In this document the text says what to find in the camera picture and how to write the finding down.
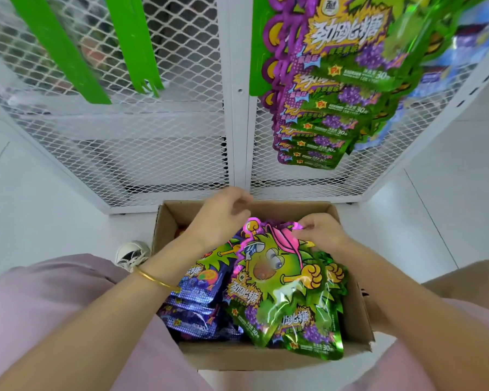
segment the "white tile floor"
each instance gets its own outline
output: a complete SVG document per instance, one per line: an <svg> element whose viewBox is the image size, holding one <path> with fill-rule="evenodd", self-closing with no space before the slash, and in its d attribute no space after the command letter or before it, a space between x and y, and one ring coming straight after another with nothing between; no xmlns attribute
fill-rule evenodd
<svg viewBox="0 0 489 391"><path fill-rule="evenodd" d="M345 229L419 282L489 257L485 115L470 108L464 122L450 126L369 202L339 205ZM72 253L112 259L125 241L150 243L154 218L152 213L103 215L0 133L0 273ZM373 354L314 368L203 375L217 390L333 391L369 368L392 342L377 339Z"/></svg>

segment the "display rack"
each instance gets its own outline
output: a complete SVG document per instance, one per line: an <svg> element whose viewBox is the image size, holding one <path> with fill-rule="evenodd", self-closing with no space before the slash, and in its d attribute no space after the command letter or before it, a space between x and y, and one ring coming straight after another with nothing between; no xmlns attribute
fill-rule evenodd
<svg viewBox="0 0 489 391"><path fill-rule="evenodd" d="M102 31L95 73L112 105L86 102L47 68L43 49L12 10L0 16L0 130L105 213L154 211L227 185L260 199L370 198L452 122L489 82L489 52L450 87L409 105L380 146L332 171L281 165L271 115L248 96L253 0L143 0L160 98L137 93L124 72L103 0L65 0Z"/></svg>

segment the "bangle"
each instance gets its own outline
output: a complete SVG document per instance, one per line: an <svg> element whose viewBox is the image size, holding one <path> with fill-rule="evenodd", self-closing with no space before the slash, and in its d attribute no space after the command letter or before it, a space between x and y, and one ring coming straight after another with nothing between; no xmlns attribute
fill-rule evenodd
<svg viewBox="0 0 489 391"><path fill-rule="evenodd" d="M145 277L147 280L150 280L151 282L155 282L155 283L156 283L156 284L158 284L158 285L162 285L163 287L167 287L168 289L171 289L171 290L172 290L172 291L174 291L174 292L179 292L179 291L181 291L181 288L180 288L180 287L172 287L172 286L170 286L169 284L166 284L166 283L164 283L164 282L162 282L162 281L159 281L158 279L156 279L156 278L154 278L154 277L150 276L150 274L149 274L149 273L144 272L143 270L141 270L141 269L139 268L139 266L134 266L134 269L136 269L136 271L137 271L139 274L141 274L143 277Z"/></svg>

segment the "shoe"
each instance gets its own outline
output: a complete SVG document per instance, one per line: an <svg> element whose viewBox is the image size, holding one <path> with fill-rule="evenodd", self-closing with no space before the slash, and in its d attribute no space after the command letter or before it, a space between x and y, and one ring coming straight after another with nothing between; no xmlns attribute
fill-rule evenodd
<svg viewBox="0 0 489 391"><path fill-rule="evenodd" d="M128 272L134 270L134 266L141 265L150 256L150 248L143 241L131 241L118 248L116 253L116 265Z"/></svg>

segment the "green plastic strip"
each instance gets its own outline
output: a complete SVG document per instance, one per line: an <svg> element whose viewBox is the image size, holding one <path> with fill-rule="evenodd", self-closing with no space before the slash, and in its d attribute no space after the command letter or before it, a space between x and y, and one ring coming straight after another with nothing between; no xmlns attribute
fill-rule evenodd
<svg viewBox="0 0 489 391"><path fill-rule="evenodd" d="M157 71L141 0L105 2L134 88L139 93L153 93L158 97L157 89L164 87Z"/></svg>
<svg viewBox="0 0 489 391"><path fill-rule="evenodd" d="M262 96L272 89L264 80L261 69L264 62L272 56L264 45L263 30L267 21L275 15L268 0L253 0L252 54L250 56L250 96Z"/></svg>
<svg viewBox="0 0 489 391"><path fill-rule="evenodd" d="M11 0L69 82L92 104L112 104L45 0Z"/></svg>

